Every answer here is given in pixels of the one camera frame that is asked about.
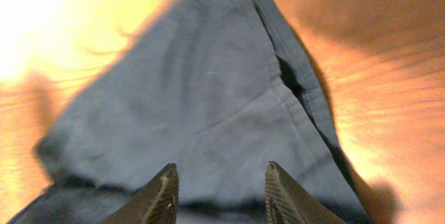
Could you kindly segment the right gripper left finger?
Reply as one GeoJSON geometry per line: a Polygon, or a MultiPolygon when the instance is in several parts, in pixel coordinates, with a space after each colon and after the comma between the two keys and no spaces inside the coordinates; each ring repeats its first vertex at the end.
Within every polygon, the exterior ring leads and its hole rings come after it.
{"type": "Polygon", "coordinates": [[[169,163],[101,224],[175,224],[178,197],[177,167],[169,163]]]}

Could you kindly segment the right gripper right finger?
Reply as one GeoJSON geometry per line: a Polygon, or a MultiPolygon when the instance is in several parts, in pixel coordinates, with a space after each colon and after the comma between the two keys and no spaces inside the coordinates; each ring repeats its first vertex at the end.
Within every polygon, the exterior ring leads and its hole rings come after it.
{"type": "Polygon", "coordinates": [[[274,161],[266,169],[265,192],[268,224],[346,224],[274,161]]]}

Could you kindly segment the navy blue shorts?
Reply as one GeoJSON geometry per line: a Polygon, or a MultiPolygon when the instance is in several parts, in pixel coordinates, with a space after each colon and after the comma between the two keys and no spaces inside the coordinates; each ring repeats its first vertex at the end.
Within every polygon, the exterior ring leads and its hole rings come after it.
{"type": "Polygon", "coordinates": [[[311,63],[273,0],[180,0],[65,109],[36,154],[53,184],[14,223],[99,223],[167,163],[179,223],[265,223],[278,162],[370,223],[311,63]]]}

